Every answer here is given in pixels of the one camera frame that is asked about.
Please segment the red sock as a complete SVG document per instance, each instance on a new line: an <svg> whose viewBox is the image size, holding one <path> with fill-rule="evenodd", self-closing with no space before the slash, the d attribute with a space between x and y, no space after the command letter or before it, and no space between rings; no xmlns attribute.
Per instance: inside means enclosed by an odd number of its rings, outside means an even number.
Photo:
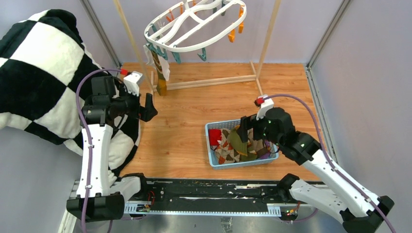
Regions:
<svg viewBox="0 0 412 233"><path fill-rule="evenodd" d="M221 143L222 140L222 131L220 129L209 129L208 138L210 148L215 150Z"/></svg>

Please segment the green brown striped sock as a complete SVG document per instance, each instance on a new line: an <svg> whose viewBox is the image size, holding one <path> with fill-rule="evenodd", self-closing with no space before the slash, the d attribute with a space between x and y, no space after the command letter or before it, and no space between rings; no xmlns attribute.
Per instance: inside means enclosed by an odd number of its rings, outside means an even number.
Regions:
<svg viewBox="0 0 412 233"><path fill-rule="evenodd" d="M258 158L255 146L253 145L253 130L248 130L247 142L242 142L237 130L239 125L235 126L229 133L227 141L230 144L232 152L230 156L234 158L235 162L249 162Z"/></svg>

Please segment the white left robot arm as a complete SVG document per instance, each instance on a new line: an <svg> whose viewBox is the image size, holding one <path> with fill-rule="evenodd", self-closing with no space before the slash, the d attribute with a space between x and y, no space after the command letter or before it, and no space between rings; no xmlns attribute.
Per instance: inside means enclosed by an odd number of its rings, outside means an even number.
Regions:
<svg viewBox="0 0 412 233"><path fill-rule="evenodd" d="M84 140L81 178L75 197L67 200L69 213L84 222L121 219L125 204L131 198L144 200L149 188L141 173L126 175L119 181L109 180L109 149L115 118L150 121L157 115L153 96L146 94L141 106L139 84L143 75L127 74L123 80L113 76L91 79L92 94L80 111Z"/></svg>

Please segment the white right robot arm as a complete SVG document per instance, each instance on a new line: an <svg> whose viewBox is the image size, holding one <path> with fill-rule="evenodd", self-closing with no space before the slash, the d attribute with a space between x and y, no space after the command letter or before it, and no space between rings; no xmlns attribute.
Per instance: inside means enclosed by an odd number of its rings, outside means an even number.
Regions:
<svg viewBox="0 0 412 233"><path fill-rule="evenodd" d="M253 131L255 140L264 139L299 166L311 171L328 187L319 189L293 174L285 175L278 186L282 202L305 202L330 215L348 233L375 233L394 206L388 196L377 196L346 173L307 133L295 129L291 115L275 107L263 115L243 116L237 129L242 141Z"/></svg>

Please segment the light blue plastic basket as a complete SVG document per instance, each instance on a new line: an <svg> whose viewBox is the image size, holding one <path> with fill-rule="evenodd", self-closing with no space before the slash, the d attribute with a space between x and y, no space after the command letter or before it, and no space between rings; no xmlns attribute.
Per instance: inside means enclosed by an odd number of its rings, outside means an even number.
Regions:
<svg viewBox="0 0 412 233"><path fill-rule="evenodd" d="M225 169L225 168L235 168L235 167L267 164L267 163L270 163L270 162L274 161L275 159L277 159L279 157L277 146L266 140L267 142L270 143L270 146L271 146L271 155L268 159L256 159L256 160L249 161L249 162L238 162L238 163L232 163L232 164L219 165L218 161L217 161L217 158L215 157L214 150L212 150L210 148L209 138L208 138L208 130L209 129L223 129L223 128L227 128L229 130L232 130L235 126L237 126L239 124L240 124L240 120L236 119L236 120L228 120L228 121L211 122L211 123L207 123L205 125L206 144L207 144L209 162L210 162L210 165L214 169Z"/></svg>

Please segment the white sock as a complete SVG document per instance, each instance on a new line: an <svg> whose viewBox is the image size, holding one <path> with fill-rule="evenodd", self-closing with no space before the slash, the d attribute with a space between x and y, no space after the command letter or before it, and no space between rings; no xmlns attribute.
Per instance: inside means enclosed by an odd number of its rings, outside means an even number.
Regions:
<svg viewBox="0 0 412 233"><path fill-rule="evenodd" d="M160 71L166 81L170 79L170 65L163 57L155 51L149 49L149 44L143 46L144 53L147 58L147 65L152 66Z"/></svg>

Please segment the argyle brown sock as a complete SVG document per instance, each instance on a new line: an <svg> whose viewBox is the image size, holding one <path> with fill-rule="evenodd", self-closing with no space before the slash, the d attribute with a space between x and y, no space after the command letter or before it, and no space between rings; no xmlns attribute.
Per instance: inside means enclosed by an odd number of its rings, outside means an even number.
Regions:
<svg viewBox="0 0 412 233"><path fill-rule="evenodd" d="M214 148L215 157L218 164L232 164L240 162L240 154L232 147L228 140L229 133L227 128L220 129L221 137L217 139L217 146Z"/></svg>

